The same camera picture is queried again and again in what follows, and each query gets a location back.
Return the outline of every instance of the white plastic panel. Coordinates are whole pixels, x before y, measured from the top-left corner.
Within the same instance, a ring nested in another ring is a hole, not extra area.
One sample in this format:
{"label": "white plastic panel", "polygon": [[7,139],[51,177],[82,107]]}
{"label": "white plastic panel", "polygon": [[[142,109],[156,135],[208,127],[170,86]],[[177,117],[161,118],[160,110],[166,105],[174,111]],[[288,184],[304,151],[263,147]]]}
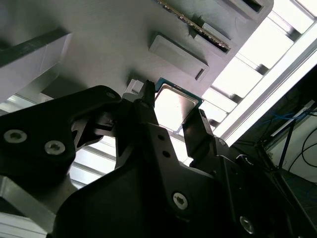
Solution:
{"label": "white plastic panel", "polygon": [[209,88],[206,91],[206,93],[204,93],[203,99],[223,109],[224,111],[228,113],[231,112],[237,106],[235,102],[221,95],[220,93],[214,91],[211,88]]}
{"label": "white plastic panel", "polygon": [[267,68],[272,68],[292,45],[293,42],[267,18],[239,53],[257,65],[263,64]]}
{"label": "white plastic panel", "polygon": [[212,85],[227,94],[244,98],[261,78],[254,69],[234,58]]}
{"label": "white plastic panel", "polygon": [[217,122],[222,122],[223,119],[225,119],[225,117],[227,116],[227,113],[225,111],[207,101],[204,101],[199,108],[205,111],[206,117],[208,119],[213,119]]}
{"label": "white plastic panel", "polygon": [[273,11],[281,16],[300,33],[304,33],[314,22],[309,16],[303,13],[290,0],[274,1]]}
{"label": "white plastic panel", "polygon": [[161,35],[156,36],[149,51],[168,61],[182,72],[192,76],[198,82],[209,71],[207,64]]}

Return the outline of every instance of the fluorescent light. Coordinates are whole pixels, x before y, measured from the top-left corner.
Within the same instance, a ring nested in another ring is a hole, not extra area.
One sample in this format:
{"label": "fluorescent light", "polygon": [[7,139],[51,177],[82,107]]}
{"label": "fluorescent light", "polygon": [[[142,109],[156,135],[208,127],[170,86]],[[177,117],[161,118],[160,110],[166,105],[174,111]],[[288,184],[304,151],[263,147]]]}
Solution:
{"label": "fluorescent light", "polygon": [[306,10],[308,10],[314,16],[317,16],[317,2],[316,0],[296,0],[299,2]]}
{"label": "fluorescent light", "polygon": [[266,18],[239,53],[257,65],[263,64],[267,68],[272,68],[293,45],[293,42],[274,25],[272,20]]}
{"label": "fluorescent light", "polygon": [[268,15],[268,18],[271,19],[273,22],[276,23],[276,27],[282,29],[285,33],[291,33],[294,29],[291,25],[289,25],[283,18],[281,18],[278,14],[274,11]]}
{"label": "fluorescent light", "polygon": [[244,98],[261,78],[262,75],[235,57],[212,85],[226,94]]}
{"label": "fluorescent light", "polygon": [[204,101],[199,108],[205,111],[206,117],[208,119],[213,119],[217,122],[222,122],[223,119],[225,119],[225,117],[227,116],[227,113],[225,111],[207,101]]}
{"label": "fluorescent light", "polygon": [[229,146],[316,65],[316,36],[315,23],[215,129]]}
{"label": "fluorescent light", "polygon": [[69,174],[70,174],[70,178],[72,180],[75,180],[75,181],[78,181],[78,182],[84,183],[84,184],[90,184],[90,183],[96,181],[97,179],[101,178],[100,175],[83,170],[83,169],[78,168],[74,165],[72,165],[70,167]]}
{"label": "fluorescent light", "polygon": [[225,110],[228,113],[231,112],[237,106],[235,102],[221,95],[220,93],[214,91],[211,88],[207,89],[206,93],[204,93],[203,99]]}
{"label": "fluorescent light", "polygon": [[273,11],[300,33],[304,33],[314,22],[313,19],[303,13],[290,0],[274,1]]}

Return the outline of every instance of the ceiling light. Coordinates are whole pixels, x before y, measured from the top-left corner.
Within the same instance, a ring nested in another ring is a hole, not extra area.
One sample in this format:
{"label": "ceiling light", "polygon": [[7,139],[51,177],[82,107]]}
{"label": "ceiling light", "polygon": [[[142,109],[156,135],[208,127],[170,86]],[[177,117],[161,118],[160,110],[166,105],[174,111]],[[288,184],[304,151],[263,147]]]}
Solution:
{"label": "ceiling light", "polygon": [[316,35],[315,23],[215,129],[229,146],[316,65]]}
{"label": "ceiling light", "polygon": [[266,18],[239,51],[253,63],[267,68],[273,65],[293,45],[293,42],[278,30],[275,23]]}
{"label": "ceiling light", "polygon": [[221,110],[220,108],[207,101],[204,101],[199,108],[204,110],[208,119],[212,119],[217,122],[222,122],[223,119],[225,119],[225,117],[227,116],[227,113],[224,110]]}
{"label": "ceiling light", "polygon": [[312,18],[303,13],[290,0],[274,1],[273,11],[300,33],[304,33],[314,22]]}
{"label": "ceiling light", "polygon": [[261,74],[235,57],[212,86],[226,94],[236,94],[244,98],[261,78]]}
{"label": "ceiling light", "polygon": [[209,88],[206,91],[206,93],[204,93],[203,99],[225,110],[228,113],[231,112],[237,106],[235,102],[223,96],[222,94],[214,91],[211,88]]}
{"label": "ceiling light", "polygon": [[312,15],[317,16],[317,4],[315,0],[296,0]]}

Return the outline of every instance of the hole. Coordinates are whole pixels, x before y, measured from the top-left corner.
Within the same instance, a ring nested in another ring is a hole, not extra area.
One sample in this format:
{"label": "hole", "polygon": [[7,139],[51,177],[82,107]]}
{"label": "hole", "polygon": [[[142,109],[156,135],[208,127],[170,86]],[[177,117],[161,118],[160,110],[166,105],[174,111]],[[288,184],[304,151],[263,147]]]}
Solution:
{"label": "hole", "polygon": [[165,140],[164,136],[162,136],[162,135],[158,135],[158,138],[159,138],[160,140]]}
{"label": "hole", "polygon": [[10,135],[11,139],[21,139],[22,138],[22,135],[20,133],[17,133],[17,132],[14,132],[14,133],[11,133]]}
{"label": "hole", "polygon": [[184,199],[181,198],[181,197],[177,197],[176,200],[177,200],[177,202],[178,202],[179,204],[181,204],[181,205],[183,205],[183,204],[185,203]]}
{"label": "hole", "polygon": [[60,146],[57,144],[52,144],[52,145],[50,145],[50,149],[58,151],[58,150],[60,150]]}
{"label": "hole", "polygon": [[238,172],[237,172],[234,168],[231,168],[231,171],[232,171],[235,175],[238,174]]}
{"label": "hole", "polygon": [[262,6],[258,4],[255,0],[242,0],[242,1],[256,12],[259,12],[262,8]]}
{"label": "hole", "polygon": [[170,154],[167,152],[167,151],[163,151],[163,155],[165,156],[165,157],[167,157],[167,158],[170,158]]}

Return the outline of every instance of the screw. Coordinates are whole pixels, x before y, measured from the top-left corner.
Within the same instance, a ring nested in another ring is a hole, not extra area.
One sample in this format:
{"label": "screw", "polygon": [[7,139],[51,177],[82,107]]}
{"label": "screw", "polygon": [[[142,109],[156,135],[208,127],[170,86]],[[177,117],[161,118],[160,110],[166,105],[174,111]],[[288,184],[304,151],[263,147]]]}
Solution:
{"label": "screw", "polygon": [[58,140],[51,140],[44,146],[46,153],[49,155],[60,155],[65,151],[65,145]]}
{"label": "screw", "polygon": [[226,142],[224,142],[224,140],[223,139],[218,139],[218,141],[219,141],[219,143],[221,144],[221,145],[226,145]]}
{"label": "screw", "polygon": [[252,223],[249,221],[246,217],[240,217],[240,223],[242,227],[247,231],[247,233],[253,235],[254,234],[254,228]]}
{"label": "screw", "polygon": [[174,193],[173,201],[180,210],[185,210],[188,207],[186,197],[179,192]]}
{"label": "screw", "polygon": [[142,106],[143,106],[143,107],[145,107],[145,108],[149,108],[149,105],[148,105],[147,103],[142,102],[141,104],[142,104]]}
{"label": "screw", "polygon": [[115,98],[115,95],[113,93],[107,92],[107,96],[110,98]]}
{"label": "screw", "polygon": [[21,130],[8,130],[4,135],[4,139],[8,143],[18,144],[27,139],[27,134]]}

